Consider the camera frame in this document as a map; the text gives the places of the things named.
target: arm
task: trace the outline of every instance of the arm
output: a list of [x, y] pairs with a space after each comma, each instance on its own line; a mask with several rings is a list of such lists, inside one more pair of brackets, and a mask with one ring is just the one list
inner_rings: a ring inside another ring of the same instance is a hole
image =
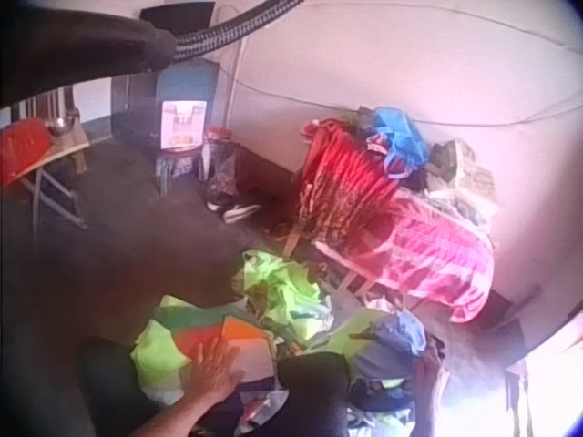
[[133, 437], [186, 437], [199, 419], [216, 403], [233, 393], [240, 372], [231, 373], [239, 349], [228, 349], [224, 340], [215, 339], [205, 351], [198, 345], [192, 366], [192, 387], [174, 405], [156, 415], [132, 433]]
[[434, 437], [435, 417], [449, 373], [437, 355], [437, 348], [428, 343], [423, 356], [415, 363], [414, 398], [415, 427], [411, 437]]

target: chair backrest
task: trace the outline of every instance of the chair backrest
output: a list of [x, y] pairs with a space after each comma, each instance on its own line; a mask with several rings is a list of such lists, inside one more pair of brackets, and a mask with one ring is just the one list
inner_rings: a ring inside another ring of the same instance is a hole
[[67, 114], [75, 114], [76, 117], [79, 117], [78, 112], [73, 99], [73, 87], [62, 86], [22, 102], [14, 103], [10, 107], [10, 118], [13, 123], [29, 117], [50, 120]]

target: hand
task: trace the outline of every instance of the hand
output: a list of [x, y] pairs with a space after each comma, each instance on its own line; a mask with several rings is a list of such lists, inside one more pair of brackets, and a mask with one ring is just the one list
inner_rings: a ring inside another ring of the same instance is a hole
[[414, 364], [413, 392], [415, 408], [431, 418], [439, 407], [449, 372], [437, 355], [432, 341], [427, 343], [424, 354]]
[[204, 399], [210, 406], [229, 397], [240, 383], [244, 372], [231, 372], [239, 348], [229, 348], [223, 339], [214, 339], [208, 348], [199, 344], [192, 362], [192, 388], [188, 395]]

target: black sneaker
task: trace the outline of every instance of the black sneaker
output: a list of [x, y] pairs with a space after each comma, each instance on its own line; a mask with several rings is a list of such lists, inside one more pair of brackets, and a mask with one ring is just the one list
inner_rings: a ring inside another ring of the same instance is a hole
[[233, 208], [234, 205], [234, 197], [225, 193], [220, 193], [215, 198], [207, 199], [207, 208], [213, 212], [219, 212], [220, 214], [225, 212], [227, 209]]
[[252, 216], [257, 211], [261, 209], [261, 205], [235, 205], [232, 208], [225, 211], [222, 215], [222, 219], [230, 225], [231, 223], [235, 223], [236, 221], [245, 219], [249, 216]]

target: pink garment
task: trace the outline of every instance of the pink garment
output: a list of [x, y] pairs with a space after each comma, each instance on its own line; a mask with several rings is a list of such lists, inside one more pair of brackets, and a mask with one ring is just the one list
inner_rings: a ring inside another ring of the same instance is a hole
[[451, 321], [473, 319], [486, 304], [494, 258], [487, 236], [399, 189], [384, 219], [362, 229], [342, 257], [316, 247], [345, 267], [418, 298], [453, 309]]

